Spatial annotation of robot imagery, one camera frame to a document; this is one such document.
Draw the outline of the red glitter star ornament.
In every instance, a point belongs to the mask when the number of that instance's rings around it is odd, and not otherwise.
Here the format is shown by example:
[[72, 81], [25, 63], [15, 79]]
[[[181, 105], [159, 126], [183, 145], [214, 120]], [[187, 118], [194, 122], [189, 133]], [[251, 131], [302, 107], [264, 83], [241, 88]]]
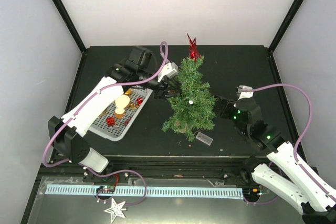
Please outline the red glitter star ornament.
[[200, 53], [198, 52], [197, 45], [196, 45], [196, 38], [191, 39], [189, 34], [187, 34], [188, 42], [189, 42], [189, 52], [190, 58], [197, 62], [198, 58], [201, 58]]

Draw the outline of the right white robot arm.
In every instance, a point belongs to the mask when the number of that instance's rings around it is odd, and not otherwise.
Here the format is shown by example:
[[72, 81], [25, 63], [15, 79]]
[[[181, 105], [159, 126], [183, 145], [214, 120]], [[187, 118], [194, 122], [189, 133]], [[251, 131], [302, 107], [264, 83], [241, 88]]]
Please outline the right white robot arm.
[[267, 187], [294, 207], [304, 223], [335, 223], [335, 189], [295, 155], [293, 145], [284, 140], [276, 127], [264, 122], [261, 108], [253, 98], [235, 101], [218, 97], [215, 113], [231, 120], [246, 142], [286, 174], [282, 177], [252, 156], [238, 171], [243, 183], [256, 182]]

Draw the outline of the gold foil gift box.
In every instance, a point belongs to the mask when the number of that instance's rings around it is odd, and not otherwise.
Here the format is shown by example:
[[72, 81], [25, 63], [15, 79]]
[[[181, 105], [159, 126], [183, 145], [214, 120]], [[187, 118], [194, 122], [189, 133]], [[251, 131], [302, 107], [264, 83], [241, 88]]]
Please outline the gold foil gift box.
[[124, 94], [125, 94], [125, 95], [130, 95], [131, 93], [132, 93], [132, 90], [129, 89], [129, 90], [127, 90]]

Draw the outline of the white plastic basket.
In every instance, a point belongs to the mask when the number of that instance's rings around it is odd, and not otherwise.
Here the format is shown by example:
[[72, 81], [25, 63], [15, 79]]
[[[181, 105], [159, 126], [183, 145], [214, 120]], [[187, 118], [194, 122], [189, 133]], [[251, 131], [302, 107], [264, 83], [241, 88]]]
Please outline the white plastic basket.
[[[152, 90], [150, 89], [143, 89], [139, 86], [136, 88], [131, 88], [132, 93], [129, 95], [130, 97], [130, 105], [128, 108], [125, 109], [125, 114], [122, 118], [117, 119], [114, 115], [115, 111], [115, 103], [112, 102], [102, 114], [100, 114], [95, 121], [90, 125], [89, 131], [106, 138], [111, 141], [119, 141], [121, 140], [128, 129], [131, 127], [132, 123], [135, 121], [137, 116], [140, 114], [142, 108], [148, 101], [149, 97], [152, 94]], [[142, 97], [144, 99], [143, 103], [138, 106], [137, 105], [137, 98]], [[106, 124], [106, 118], [114, 117], [115, 125], [108, 127]]]

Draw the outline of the silver star topper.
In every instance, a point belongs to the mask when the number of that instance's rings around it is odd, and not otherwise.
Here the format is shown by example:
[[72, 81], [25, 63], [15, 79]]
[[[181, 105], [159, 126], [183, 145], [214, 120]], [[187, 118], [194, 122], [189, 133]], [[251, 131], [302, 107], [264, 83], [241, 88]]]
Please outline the silver star topper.
[[105, 209], [104, 212], [110, 214], [111, 217], [111, 223], [114, 223], [116, 218], [126, 218], [124, 211], [127, 211], [125, 204], [125, 201], [122, 201], [120, 203], [117, 203], [113, 198], [110, 200], [104, 200], [104, 204], [107, 204], [107, 202], [110, 203], [110, 207]]

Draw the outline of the small green christmas tree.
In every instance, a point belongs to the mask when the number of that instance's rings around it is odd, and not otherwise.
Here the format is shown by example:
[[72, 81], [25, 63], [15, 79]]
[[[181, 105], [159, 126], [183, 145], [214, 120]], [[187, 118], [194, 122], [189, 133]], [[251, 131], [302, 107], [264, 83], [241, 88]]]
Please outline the small green christmas tree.
[[190, 57], [182, 59], [180, 71], [177, 74], [177, 80], [181, 84], [181, 93], [177, 97], [168, 99], [173, 115], [162, 126], [163, 132], [172, 130], [177, 134], [174, 131], [174, 123], [187, 124], [192, 129], [184, 135], [190, 142], [196, 139], [196, 131], [212, 130], [215, 126], [216, 99], [210, 92], [209, 83], [202, 80], [203, 74], [199, 68], [203, 61], [204, 56], [198, 58], [197, 62]]

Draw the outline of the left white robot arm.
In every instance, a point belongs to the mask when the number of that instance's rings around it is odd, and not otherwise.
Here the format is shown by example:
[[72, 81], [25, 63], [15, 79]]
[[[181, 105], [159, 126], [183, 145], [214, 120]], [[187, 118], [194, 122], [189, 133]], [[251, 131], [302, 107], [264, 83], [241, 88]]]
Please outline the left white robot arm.
[[50, 140], [43, 153], [43, 164], [54, 167], [71, 162], [86, 167], [102, 182], [113, 174], [108, 159], [84, 139], [96, 118], [130, 87], [150, 89], [156, 99], [175, 97], [180, 87], [174, 80], [178, 66], [168, 60], [168, 45], [160, 44], [163, 62], [158, 70], [146, 72], [152, 51], [136, 46], [123, 64], [112, 65], [94, 89], [70, 112], [48, 121]]

